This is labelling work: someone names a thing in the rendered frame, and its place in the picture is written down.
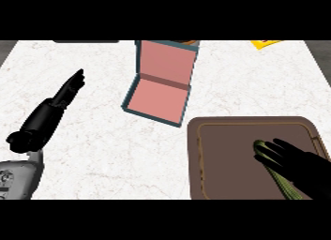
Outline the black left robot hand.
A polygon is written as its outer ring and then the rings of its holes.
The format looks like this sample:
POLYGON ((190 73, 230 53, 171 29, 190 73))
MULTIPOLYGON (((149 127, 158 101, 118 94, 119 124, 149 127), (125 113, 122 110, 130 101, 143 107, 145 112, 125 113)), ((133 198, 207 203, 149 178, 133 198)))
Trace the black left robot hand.
POLYGON ((9 135, 6 142, 15 153, 35 152, 44 147, 53 136, 63 111, 83 85, 84 76, 83 69, 80 69, 62 84, 54 96, 46 98, 37 105, 21 129, 9 135))

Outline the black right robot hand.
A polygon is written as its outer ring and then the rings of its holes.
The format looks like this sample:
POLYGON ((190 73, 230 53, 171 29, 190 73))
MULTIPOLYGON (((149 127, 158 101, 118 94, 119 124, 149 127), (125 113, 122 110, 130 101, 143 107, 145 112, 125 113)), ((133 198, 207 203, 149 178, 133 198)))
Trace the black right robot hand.
POLYGON ((331 162, 281 139, 257 146, 254 159, 269 167, 313 200, 331 200, 331 162))

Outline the brown rectangular tray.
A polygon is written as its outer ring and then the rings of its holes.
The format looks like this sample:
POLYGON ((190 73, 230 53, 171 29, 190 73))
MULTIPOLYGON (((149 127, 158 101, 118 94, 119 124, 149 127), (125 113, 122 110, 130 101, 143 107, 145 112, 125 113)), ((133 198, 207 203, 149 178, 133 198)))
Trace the brown rectangular tray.
POLYGON ((281 200, 254 159, 254 141, 281 139, 328 157, 312 122, 298 116, 196 117, 187 122, 189 196, 193 200, 281 200))

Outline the teal box with pink inside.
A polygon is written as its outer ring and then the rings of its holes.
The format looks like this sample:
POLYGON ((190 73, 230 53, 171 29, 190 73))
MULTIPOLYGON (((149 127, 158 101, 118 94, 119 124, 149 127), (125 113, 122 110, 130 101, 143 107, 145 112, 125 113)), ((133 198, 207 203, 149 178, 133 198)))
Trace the teal box with pink inside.
POLYGON ((121 109, 156 122, 182 125, 199 41, 136 40, 136 76, 121 109))

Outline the green striped squash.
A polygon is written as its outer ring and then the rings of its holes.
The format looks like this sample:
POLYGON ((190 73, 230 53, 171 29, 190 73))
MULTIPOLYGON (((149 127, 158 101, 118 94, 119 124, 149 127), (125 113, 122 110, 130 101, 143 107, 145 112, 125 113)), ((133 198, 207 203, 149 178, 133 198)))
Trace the green striped squash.
MULTIPOLYGON (((257 149, 257 147, 261 146, 263 148, 269 149, 264 142, 261 140, 254 141, 254 153, 273 161, 269 156, 264 155, 264 153, 257 149)), ((272 176, 279 192, 286 200, 301 200, 303 197, 300 196, 298 192, 292 188, 291 184, 288 183, 288 180, 269 168, 266 167, 266 170, 269 172, 269 175, 272 176)))

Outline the yellow packet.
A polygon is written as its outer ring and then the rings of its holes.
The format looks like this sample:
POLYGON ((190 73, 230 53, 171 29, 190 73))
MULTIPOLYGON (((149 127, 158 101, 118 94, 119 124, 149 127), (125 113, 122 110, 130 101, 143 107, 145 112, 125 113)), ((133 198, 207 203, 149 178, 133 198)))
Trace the yellow packet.
POLYGON ((251 43, 252 43, 254 47, 260 50, 264 47, 276 44, 278 40, 252 40, 251 43))

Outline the dark grey flat object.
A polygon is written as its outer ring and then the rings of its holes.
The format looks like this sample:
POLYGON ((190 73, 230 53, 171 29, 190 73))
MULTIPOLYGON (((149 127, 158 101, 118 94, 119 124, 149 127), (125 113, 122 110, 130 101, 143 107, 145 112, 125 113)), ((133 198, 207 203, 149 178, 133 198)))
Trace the dark grey flat object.
POLYGON ((63 44, 99 44, 99 43, 118 43, 118 40, 53 40, 54 43, 63 43, 63 44))

